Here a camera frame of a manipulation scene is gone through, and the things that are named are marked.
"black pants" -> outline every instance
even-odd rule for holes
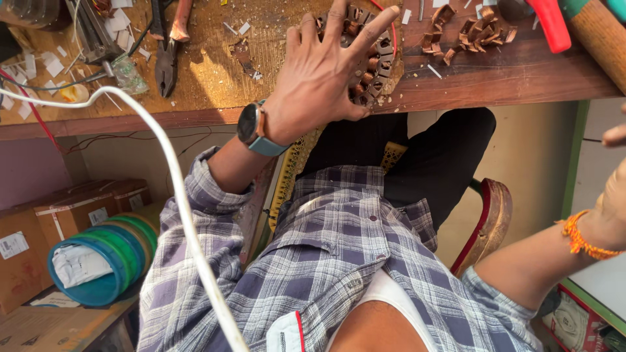
[[[338,165],[380,166],[388,141],[409,147],[384,179],[384,197],[395,207],[426,198],[435,231],[458,204],[496,128],[487,108],[444,113],[408,139],[407,114],[374,115],[328,124],[301,175]]]

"wooden handle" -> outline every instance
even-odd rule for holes
[[[174,18],[172,31],[170,32],[171,39],[183,43],[190,39],[189,34],[187,34],[187,21],[192,11],[192,3],[193,0],[179,0],[178,7],[176,8],[176,17]]]
[[[600,0],[589,0],[570,19],[570,27],[604,72],[626,94],[626,28]]]

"white cable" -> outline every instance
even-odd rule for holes
[[[217,320],[219,321],[222,331],[226,336],[226,340],[228,340],[228,343],[234,352],[249,352],[250,350],[245,344],[244,337],[241,335],[241,332],[237,327],[237,323],[235,323],[235,320],[226,305],[226,301],[224,301],[224,296],[217,286],[217,281],[215,280],[213,271],[209,267],[205,254],[200,246],[200,240],[198,240],[198,234],[196,233],[196,228],[193,225],[191,207],[189,206],[189,201],[187,200],[185,181],[183,180],[180,165],[178,164],[178,158],[176,158],[176,153],[174,152],[172,143],[170,142],[170,139],[167,138],[167,134],[165,134],[163,128],[150,115],[150,113],[148,113],[148,111],[145,110],[141,104],[131,98],[130,95],[113,86],[104,86],[99,88],[91,95],[89,100],[84,103],[59,103],[57,101],[32,99],[5,89],[0,89],[0,93],[6,94],[7,96],[15,99],[30,101],[31,103],[39,103],[41,105],[57,106],[60,108],[85,108],[92,105],[99,96],[105,93],[112,93],[119,96],[126,104],[128,104],[128,106],[134,109],[137,114],[141,116],[143,121],[154,132],[159,143],[161,143],[163,153],[167,159],[167,164],[170,167],[170,172],[172,173],[174,197],[176,198],[176,203],[178,205],[180,219],[183,222],[183,231],[185,232],[185,237],[191,247],[193,260],[195,261],[196,268],[198,269],[200,280],[202,281],[204,290],[207,293],[211,305],[213,306],[213,310],[215,311]]]

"watch face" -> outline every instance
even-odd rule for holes
[[[239,136],[239,140],[244,143],[252,143],[251,140],[257,129],[257,110],[258,107],[256,104],[248,104],[243,111],[241,111],[241,115],[239,115],[239,123],[237,124],[237,136]]]

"orange thread bracelet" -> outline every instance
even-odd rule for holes
[[[570,216],[569,218],[567,218],[567,220],[557,221],[557,223],[559,224],[565,223],[562,232],[563,236],[569,236],[569,238],[572,240],[570,242],[570,247],[572,248],[570,253],[579,253],[582,249],[585,253],[587,253],[587,255],[599,261],[611,259],[615,256],[620,255],[621,253],[624,253],[624,251],[609,251],[606,249],[592,246],[583,239],[583,237],[580,235],[580,231],[578,230],[577,222],[581,216],[585,215],[588,212],[589,210],[583,210],[576,215]]]

